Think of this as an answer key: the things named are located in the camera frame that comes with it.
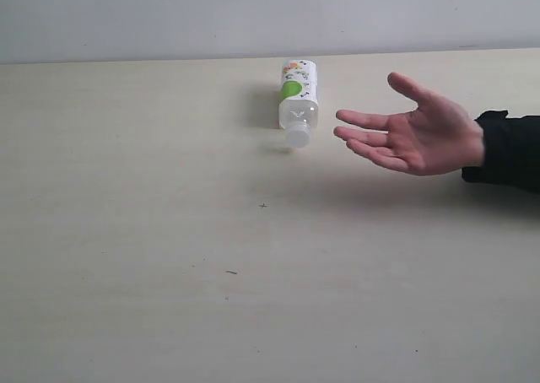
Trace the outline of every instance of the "white bottle cap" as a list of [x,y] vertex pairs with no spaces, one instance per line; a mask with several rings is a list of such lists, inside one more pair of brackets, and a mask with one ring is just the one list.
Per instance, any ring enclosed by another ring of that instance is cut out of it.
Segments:
[[292,148],[303,148],[310,143],[311,129],[306,123],[292,124],[286,133],[286,143]]

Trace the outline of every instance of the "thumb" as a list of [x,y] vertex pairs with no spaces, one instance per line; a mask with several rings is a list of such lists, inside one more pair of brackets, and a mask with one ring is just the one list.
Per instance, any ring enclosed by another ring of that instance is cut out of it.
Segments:
[[421,104],[429,98],[430,91],[400,73],[388,75],[391,88],[403,96]]

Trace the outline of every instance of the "table surface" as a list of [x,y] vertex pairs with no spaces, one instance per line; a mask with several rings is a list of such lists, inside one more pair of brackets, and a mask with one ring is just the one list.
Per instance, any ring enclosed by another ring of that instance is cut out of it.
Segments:
[[540,51],[0,67],[0,381],[540,381],[540,200],[382,170],[334,112],[540,112]]

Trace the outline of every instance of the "black sleeve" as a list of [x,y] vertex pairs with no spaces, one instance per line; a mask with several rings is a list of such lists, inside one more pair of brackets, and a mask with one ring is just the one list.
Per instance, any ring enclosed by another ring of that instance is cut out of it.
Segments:
[[483,166],[463,168],[466,182],[515,186],[540,193],[540,116],[507,118],[508,111],[486,111]]

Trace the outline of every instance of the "open hand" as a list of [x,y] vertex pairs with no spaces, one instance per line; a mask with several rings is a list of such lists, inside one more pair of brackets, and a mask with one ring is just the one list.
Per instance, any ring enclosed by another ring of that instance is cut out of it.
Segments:
[[388,83],[418,108],[390,116],[338,111],[338,119],[361,128],[335,128],[347,147],[383,168],[413,175],[482,165],[483,131],[465,109],[398,73]]

